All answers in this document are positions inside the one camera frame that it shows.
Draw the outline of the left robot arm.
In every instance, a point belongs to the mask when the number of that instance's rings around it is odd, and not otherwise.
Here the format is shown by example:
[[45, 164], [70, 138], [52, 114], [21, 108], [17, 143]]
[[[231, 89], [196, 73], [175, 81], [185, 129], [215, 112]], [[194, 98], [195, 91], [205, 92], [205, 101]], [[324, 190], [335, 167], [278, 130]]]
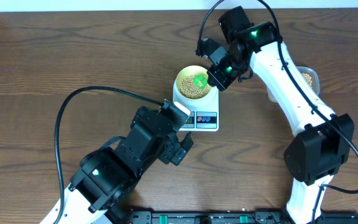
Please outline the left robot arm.
[[86, 155], [43, 223], [92, 223], [126, 198], [156, 161], [178, 166], [193, 146], [177, 132], [193, 116], [179, 103], [140, 107], [126, 137], [116, 136]]

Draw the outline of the green plastic measuring scoop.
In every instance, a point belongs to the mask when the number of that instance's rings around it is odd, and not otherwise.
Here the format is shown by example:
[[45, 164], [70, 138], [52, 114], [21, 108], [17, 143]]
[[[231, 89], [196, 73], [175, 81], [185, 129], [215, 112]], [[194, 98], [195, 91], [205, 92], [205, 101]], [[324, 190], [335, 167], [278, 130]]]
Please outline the green plastic measuring scoop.
[[193, 83], [197, 88], [203, 90], [208, 85], [208, 79], [203, 75], [196, 75], [193, 78]]

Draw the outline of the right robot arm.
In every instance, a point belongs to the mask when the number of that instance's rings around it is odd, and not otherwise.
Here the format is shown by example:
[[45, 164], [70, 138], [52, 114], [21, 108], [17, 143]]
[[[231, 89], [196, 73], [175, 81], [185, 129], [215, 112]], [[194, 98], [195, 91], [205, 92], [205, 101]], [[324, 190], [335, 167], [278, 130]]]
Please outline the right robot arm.
[[323, 220], [324, 191], [347, 162], [354, 123], [338, 116], [304, 80], [291, 59], [276, 19], [251, 23], [243, 8], [226, 11], [218, 20], [228, 48], [212, 39], [199, 39], [196, 55], [210, 59], [208, 82], [224, 91], [245, 73], [257, 75], [284, 112], [294, 135], [284, 153], [293, 176], [285, 207], [292, 223]]

